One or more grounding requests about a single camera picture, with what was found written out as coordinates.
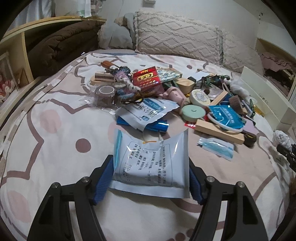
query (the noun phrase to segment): brown blanket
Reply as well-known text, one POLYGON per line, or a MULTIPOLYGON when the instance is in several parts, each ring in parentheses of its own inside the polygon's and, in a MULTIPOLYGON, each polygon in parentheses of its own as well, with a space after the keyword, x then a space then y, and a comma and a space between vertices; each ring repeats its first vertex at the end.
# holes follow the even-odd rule
POLYGON ((98 21, 81 21, 43 39, 28 53, 33 77, 53 75, 83 52, 96 50, 100 28, 98 21))

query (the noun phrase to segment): beige textured pillow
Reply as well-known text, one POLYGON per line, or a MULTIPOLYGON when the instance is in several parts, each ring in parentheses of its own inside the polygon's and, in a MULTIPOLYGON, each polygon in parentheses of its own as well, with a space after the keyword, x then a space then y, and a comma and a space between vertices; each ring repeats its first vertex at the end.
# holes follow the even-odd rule
POLYGON ((241 73, 244 66, 264 75, 260 56, 255 50, 243 44, 237 37, 222 29, 223 37, 223 65, 233 71, 241 73))
POLYGON ((171 54, 219 64, 218 27, 164 12, 135 13, 136 52, 171 54))

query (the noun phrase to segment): bolt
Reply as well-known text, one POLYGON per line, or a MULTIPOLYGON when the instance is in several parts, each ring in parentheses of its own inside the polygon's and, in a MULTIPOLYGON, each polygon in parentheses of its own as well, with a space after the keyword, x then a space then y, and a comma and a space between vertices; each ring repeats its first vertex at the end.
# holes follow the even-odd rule
POLYGON ((215 181, 215 178, 212 177, 212 176, 208 176, 208 177, 207 177, 207 181, 208 181, 209 183, 213 183, 213 182, 215 181))
POLYGON ((83 183, 88 183, 89 182, 89 177, 83 177, 83 178, 81 178, 81 181, 83 183))
POLYGON ((240 187, 240 188, 244 188, 245 187, 245 184, 243 182, 238 182, 237 185, 240 187))
POLYGON ((51 188, 57 188, 59 186, 59 183, 53 183, 50 187, 51 188))

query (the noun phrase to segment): green lid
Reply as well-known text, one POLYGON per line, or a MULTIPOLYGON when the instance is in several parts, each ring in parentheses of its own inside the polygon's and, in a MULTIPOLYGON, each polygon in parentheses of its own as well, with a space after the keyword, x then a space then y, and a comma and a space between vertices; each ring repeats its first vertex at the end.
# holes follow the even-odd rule
POLYGON ((186 105, 181 111, 182 118, 189 122, 196 122, 197 119, 205 116, 205 110, 197 105, 186 105))

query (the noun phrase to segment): patterned bedspread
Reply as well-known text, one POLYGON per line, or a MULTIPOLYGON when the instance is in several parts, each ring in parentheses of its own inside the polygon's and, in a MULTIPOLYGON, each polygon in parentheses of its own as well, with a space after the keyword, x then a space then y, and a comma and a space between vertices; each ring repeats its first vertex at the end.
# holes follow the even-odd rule
MULTIPOLYGON (((150 66, 173 67, 187 78, 197 69, 217 74, 235 73, 203 61, 178 56, 142 55, 133 51, 105 50, 81 56, 50 77, 32 98, 28 98, 19 117, 11 124, 0 146, 3 151, 0 174, 0 214, 17 240, 26 240, 34 215, 49 186, 77 182, 101 166, 113 154, 116 128, 145 140, 132 127, 116 125, 114 116, 90 108, 84 101, 89 89, 87 81, 100 62, 108 60, 131 70, 150 66)), ((175 113, 165 116, 170 126, 163 138, 169 138, 187 127, 175 113)), ((235 145, 234 158, 227 161, 196 146, 202 133, 189 129, 189 156, 206 175, 220 182, 246 183, 262 215, 271 238, 282 221, 289 202, 292 171, 283 156, 271 144, 272 130, 267 121, 256 115, 258 141, 254 148, 235 145)), ((214 240, 220 240, 227 202, 223 201, 214 240)), ((98 220, 108 241, 189 240, 199 217, 201 206, 193 199, 166 199, 107 191, 103 202, 95 207, 98 220)), ((70 203, 73 230, 81 240, 75 206, 70 203)))

